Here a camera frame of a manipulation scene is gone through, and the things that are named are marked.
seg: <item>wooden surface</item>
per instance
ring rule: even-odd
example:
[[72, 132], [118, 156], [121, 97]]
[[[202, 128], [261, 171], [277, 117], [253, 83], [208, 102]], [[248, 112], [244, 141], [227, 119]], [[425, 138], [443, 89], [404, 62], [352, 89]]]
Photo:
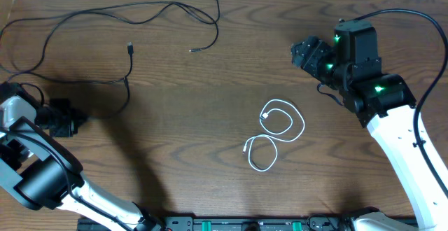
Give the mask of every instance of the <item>wooden surface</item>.
[[0, 27], [6, 24], [9, 18], [9, 13], [13, 7], [14, 0], [0, 0]]
[[[11, 19], [44, 17], [133, 1], [16, 0]], [[216, 15], [214, 0], [175, 0]], [[126, 42], [134, 43], [132, 100], [111, 120], [93, 120], [71, 139], [58, 139], [83, 164], [85, 173], [113, 194], [151, 211], [197, 216], [301, 216], [338, 214], [375, 206], [391, 216], [412, 208], [381, 148], [354, 114], [316, 91], [317, 81], [291, 65], [290, 45], [308, 35], [330, 41], [339, 18], [381, 8], [412, 8], [448, 29], [448, 0], [220, 0], [216, 45], [199, 53], [214, 28], [177, 8], [152, 23], [132, 26], [104, 17], [77, 17], [54, 35], [40, 74], [66, 79], [112, 79], [126, 73]], [[160, 7], [116, 11], [133, 20]], [[398, 73], [417, 99], [438, 72], [442, 42], [431, 24], [409, 15], [372, 18], [384, 71]], [[51, 22], [28, 22], [6, 33], [1, 62], [26, 69], [41, 56]], [[31, 76], [47, 97], [69, 97], [76, 107], [103, 115], [125, 100], [123, 85], [57, 85]], [[447, 161], [444, 77], [423, 109], [431, 139]], [[243, 156], [245, 140], [262, 129], [258, 114], [270, 98], [295, 102], [307, 128], [294, 143], [278, 143], [279, 159], [258, 173]], [[288, 123], [279, 116], [273, 130]], [[288, 136], [298, 131], [298, 125]], [[255, 159], [273, 155], [260, 140]], [[2, 230], [74, 230], [78, 216], [30, 211], [0, 190]]]

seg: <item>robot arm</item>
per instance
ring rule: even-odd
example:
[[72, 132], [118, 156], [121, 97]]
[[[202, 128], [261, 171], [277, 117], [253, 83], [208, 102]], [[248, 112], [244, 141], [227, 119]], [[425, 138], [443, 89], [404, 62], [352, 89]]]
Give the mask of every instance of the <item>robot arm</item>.
[[[419, 229], [448, 230], [444, 219], [448, 199], [442, 189], [448, 184], [447, 168], [434, 149], [421, 117], [418, 128], [424, 150], [417, 148], [413, 128], [416, 100], [399, 75], [382, 73], [373, 26], [366, 20], [342, 21], [335, 27], [334, 47], [310, 36], [293, 44], [291, 54], [295, 66], [318, 79], [320, 85], [338, 90], [343, 106], [355, 113], [361, 126], [377, 140], [409, 197]], [[430, 165], [441, 182], [435, 179]], [[382, 213], [349, 218], [349, 226], [352, 230], [408, 229]]]
[[[376, 115], [367, 125], [370, 135], [377, 140], [397, 174], [411, 202], [419, 228], [423, 230], [448, 230], [446, 215], [448, 199], [434, 179], [418, 148], [413, 147], [412, 129], [414, 109], [401, 106], [387, 111], [388, 116]], [[448, 170], [434, 149], [424, 124], [419, 119], [419, 129], [425, 149], [440, 178], [448, 184]], [[355, 222], [357, 230], [381, 230], [382, 221], [365, 221], [361, 216]]]
[[[45, 115], [49, 115], [48, 111], [55, 108], [39, 106], [16, 84], [4, 83], [0, 90], [4, 99], [0, 105], [3, 112], [0, 186], [18, 202], [33, 210], [48, 207], [74, 211], [110, 230], [158, 231], [163, 226], [136, 204], [119, 199], [91, 182], [81, 163], [32, 122], [39, 121], [39, 111], [45, 109]], [[57, 117], [61, 113], [51, 115], [51, 120], [44, 120], [43, 116], [40, 120], [63, 121]], [[38, 160], [17, 173], [32, 155]]]

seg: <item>green led light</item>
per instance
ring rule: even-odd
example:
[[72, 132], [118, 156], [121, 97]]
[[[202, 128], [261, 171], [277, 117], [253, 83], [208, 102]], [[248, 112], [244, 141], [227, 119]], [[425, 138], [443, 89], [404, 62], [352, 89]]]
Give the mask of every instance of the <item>green led light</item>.
[[377, 91], [377, 92], [381, 92], [381, 90], [383, 90], [384, 89], [384, 87], [380, 87], [380, 86], [376, 86], [375, 87], [375, 90]]

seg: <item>white cable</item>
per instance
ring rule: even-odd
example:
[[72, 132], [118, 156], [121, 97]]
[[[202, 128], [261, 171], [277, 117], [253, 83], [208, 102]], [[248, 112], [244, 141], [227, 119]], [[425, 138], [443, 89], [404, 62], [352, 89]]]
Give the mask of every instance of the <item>white cable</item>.
[[[266, 105], [263, 107], [263, 109], [262, 109], [261, 112], [260, 112], [260, 125], [261, 125], [261, 127], [262, 127], [267, 133], [269, 133], [269, 134], [271, 134], [271, 135], [280, 135], [280, 134], [283, 134], [283, 133], [287, 132], [287, 131], [293, 126], [293, 118], [292, 118], [287, 112], [285, 112], [284, 110], [281, 110], [280, 108], [272, 108], [272, 109], [269, 110], [268, 112], [264, 112], [265, 109], [266, 109], [266, 107], [267, 107], [267, 105], [269, 105], [271, 102], [282, 102], [282, 103], [284, 103], [284, 104], [289, 105], [291, 108], [293, 108], [293, 109], [295, 110], [295, 112], [297, 112], [297, 114], [299, 115], [300, 119], [302, 119], [303, 128], [302, 128], [302, 130], [300, 131], [300, 133], [299, 133], [296, 137], [294, 137], [293, 139], [291, 139], [291, 140], [279, 139], [279, 138], [276, 138], [275, 136], [270, 136], [270, 135], [268, 135], [268, 134], [259, 134], [259, 135], [257, 135], [257, 136], [252, 136], [251, 138], [247, 139], [246, 143], [244, 144], [243, 154], [245, 154], [246, 149], [247, 149], [247, 143], [250, 141], [247, 160], [249, 161], [249, 164], [251, 165], [251, 167], [252, 167], [254, 170], [258, 171], [258, 172], [266, 172], [268, 169], [270, 169], [270, 168], [272, 167], [272, 165], [274, 165], [275, 161], [277, 160], [278, 150], [277, 150], [277, 146], [276, 146], [275, 143], [274, 143], [274, 140], [289, 143], [289, 142], [292, 142], [292, 141], [297, 140], [297, 139], [300, 137], [300, 135], [302, 135], [303, 131], [305, 130], [305, 120], [303, 120], [302, 115], [301, 115], [300, 112], [296, 109], [296, 107], [295, 107], [294, 105], [292, 105], [291, 103], [289, 103], [289, 102], [287, 102], [287, 101], [284, 101], [284, 100], [280, 100], [280, 99], [272, 99], [272, 100], [270, 100], [270, 101], [268, 101], [268, 102], [266, 103]], [[287, 115], [287, 116], [289, 117], [289, 120], [291, 121], [291, 124], [289, 125], [289, 127], [287, 127], [287, 128], [286, 128], [284, 131], [282, 131], [282, 132], [272, 132], [272, 131], [266, 129], [266, 127], [263, 125], [263, 120], [266, 119], [266, 118], [269, 116], [269, 114], [270, 114], [271, 112], [273, 112], [273, 111], [278, 111], [278, 112], [282, 112], [282, 113], [284, 113], [285, 115]], [[271, 143], [272, 143], [272, 146], [274, 147], [274, 150], [275, 150], [275, 157], [274, 157], [272, 163], [271, 163], [266, 169], [261, 169], [261, 168], [259, 168], [259, 167], [252, 161], [252, 159], [251, 159], [252, 144], [253, 144], [253, 141], [255, 141], [255, 139], [257, 139], [258, 137], [265, 137], [265, 138], [269, 139], [269, 140], [271, 141]]]

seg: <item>coiled white cable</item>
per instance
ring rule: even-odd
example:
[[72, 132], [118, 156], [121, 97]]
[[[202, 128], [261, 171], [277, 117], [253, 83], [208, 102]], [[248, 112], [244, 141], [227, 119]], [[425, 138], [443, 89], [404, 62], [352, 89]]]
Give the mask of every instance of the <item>coiled white cable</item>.
[[[297, 139], [300, 137], [300, 135], [302, 135], [303, 131], [305, 130], [305, 120], [303, 120], [302, 114], [300, 114], [300, 112], [297, 110], [297, 108], [296, 108], [294, 105], [292, 105], [291, 103], [289, 103], [289, 102], [287, 102], [287, 101], [284, 101], [284, 100], [280, 100], [280, 99], [272, 99], [272, 100], [270, 100], [270, 101], [268, 101], [268, 102], [266, 103], [266, 105], [263, 107], [263, 109], [262, 109], [261, 112], [260, 112], [260, 125], [261, 125], [261, 127], [262, 127], [267, 133], [269, 133], [269, 134], [271, 134], [271, 135], [280, 135], [280, 134], [283, 134], [283, 133], [287, 132], [287, 131], [293, 126], [293, 118], [292, 118], [287, 112], [285, 112], [284, 110], [282, 110], [282, 109], [280, 109], [280, 108], [272, 108], [272, 109], [270, 109], [268, 112], [264, 112], [265, 109], [266, 109], [266, 107], [267, 107], [267, 105], [269, 105], [271, 102], [282, 102], [282, 103], [284, 103], [284, 104], [289, 105], [291, 108], [293, 108], [294, 111], [299, 115], [300, 119], [302, 119], [303, 128], [302, 128], [302, 130], [300, 131], [300, 133], [299, 133], [296, 137], [294, 137], [293, 139], [290, 139], [290, 140], [280, 139], [280, 138], [277, 138], [277, 137], [275, 137], [275, 136], [270, 136], [270, 135], [268, 135], [268, 134], [259, 134], [259, 135], [257, 135], [257, 136], [252, 136], [252, 137], [250, 137], [249, 139], [247, 139], [247, 141], [246, 141], [246, 143], [244, 144], [244, 147], [243, 147], [243, 154], [245, 154], [245, 152], [246, 152], [246, 149], [247, 149], [247, 143], [250, 142], [250, 143], [249, 143], [249, 150], [248, 150], [248, 157], [247, 157], [247, 159], [248, 159], [248, 162], [249, 162], [249, 164], [251, 165], [251, 167], [252, 167], [254, 170], [258, 171], [258, 172], [266, 172], [267, 170], [271, 169], [272, 165], [274, 165], [275, 161], [277, 160], [278, 150], [277, 150], [277, 145], [275, 145], [274, 140], [289, 143], [289, 142], [292, 142], [292, 141], [297, 140]], [[282, 132], [272, 132], [272, 131], [266, 129], [266, 127], [263, 125], [263, 120], [266, 119], [266, 118], [269, 116], [269, 114], [270, 114], [271, 112], [273, 112], [273, 111], [278, 111], [278, 112], [282, 112], [282, 113], [284, 113], [286, 116], [289, 117], [289, 120], [291, 121], [291, 124], [289, 125], [289, 127], [287, 127], [287, 128], [286, 128], [284, 131], [282, 131]], [[256, 165], [256, 164], [252, 161], [252, 159], [251, 159], [252, 144], [253, 144], [253, 142], [255, 141], [255, 139], [257, 139], [257, 138], [259, 138], [259, 137], [265, 137], [265, 138], [269, 139], [269, 140], [271, 141], [271, 143], [272, 143], [272, 146], [274, 147], [274, 150], [275, 150], [275, 157], [274, 157], [273, 161], [271, 162], [271, 164], [270, 164], [266, 169], [261, 169], [261, 168], [259, 168], [259, 166]]]

